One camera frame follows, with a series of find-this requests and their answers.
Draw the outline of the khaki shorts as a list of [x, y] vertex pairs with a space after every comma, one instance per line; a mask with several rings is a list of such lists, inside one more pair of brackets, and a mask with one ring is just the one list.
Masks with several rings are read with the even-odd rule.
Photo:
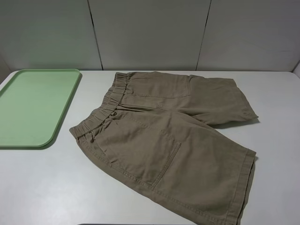
[[256, 153], [214, 127], [255, 119], [233, 79], [117, 72], [70, 133], [93, 164], [162, 207], [198, 225], [237, 225]]

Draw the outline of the green plastic tray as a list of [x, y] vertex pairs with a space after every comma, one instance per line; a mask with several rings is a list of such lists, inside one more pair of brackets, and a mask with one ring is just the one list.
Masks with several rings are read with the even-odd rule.
[[23, 69], [0, 91], [0, 147], [42, 148], [56, 136], [77, 89], [77, 69]]

